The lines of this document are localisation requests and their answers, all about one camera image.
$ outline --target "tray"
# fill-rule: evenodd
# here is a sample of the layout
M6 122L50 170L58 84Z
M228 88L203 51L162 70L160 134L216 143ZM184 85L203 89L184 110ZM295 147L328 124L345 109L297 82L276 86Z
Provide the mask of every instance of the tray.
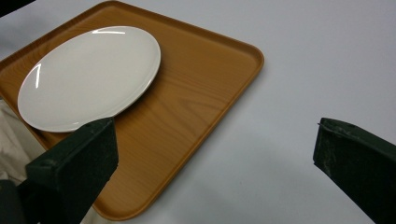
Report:
M17 98L30 69L68 39L92 29L129 25L159 42L158 75L115 117L120 163L93 204L110 220L145 211L199 148L264 64L255 47L118 1L100 3L0 62L0 94L19 114ZM49 149L68 133L30 127Z

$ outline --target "wood grain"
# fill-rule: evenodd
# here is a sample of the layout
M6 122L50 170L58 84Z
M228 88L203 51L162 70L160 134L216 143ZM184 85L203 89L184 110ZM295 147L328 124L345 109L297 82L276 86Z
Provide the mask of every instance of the wood grain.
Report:
M150 32L162 53L151 86L116 116L119 167L94 203L103 217L125 220L155 201L259 74L264 58L257 48L230 37L108 1L0 62L2 97L19 115L19 89L42 57L74 36L113 25ZM27 127L46 149L68 135Z

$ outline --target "white table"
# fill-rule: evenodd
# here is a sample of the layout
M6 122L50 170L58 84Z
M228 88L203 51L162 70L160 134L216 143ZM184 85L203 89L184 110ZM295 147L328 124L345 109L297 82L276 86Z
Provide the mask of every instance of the white table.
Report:
M100 3L0 18L0 60ZM258 47L265 65L161 197L122 223L373 223L313 164L320 118L396 143L396 2L123 1Z

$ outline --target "table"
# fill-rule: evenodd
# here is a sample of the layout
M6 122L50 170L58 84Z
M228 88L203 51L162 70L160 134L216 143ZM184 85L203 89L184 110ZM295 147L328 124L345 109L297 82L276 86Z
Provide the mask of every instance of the table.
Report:
M0 19L0 60L101 1ZM122 1L247 42L265 66L157 201L122 223L373 223L313 164L320 118L396 143L396 4Z

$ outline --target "white plate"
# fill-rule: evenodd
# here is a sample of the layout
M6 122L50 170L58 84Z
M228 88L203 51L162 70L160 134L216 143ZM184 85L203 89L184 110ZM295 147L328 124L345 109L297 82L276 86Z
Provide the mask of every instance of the white plate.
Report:
M113 117L149 87L161 51L148 32L111 26L78 35L43 57L18 95L22 118L55 133Z

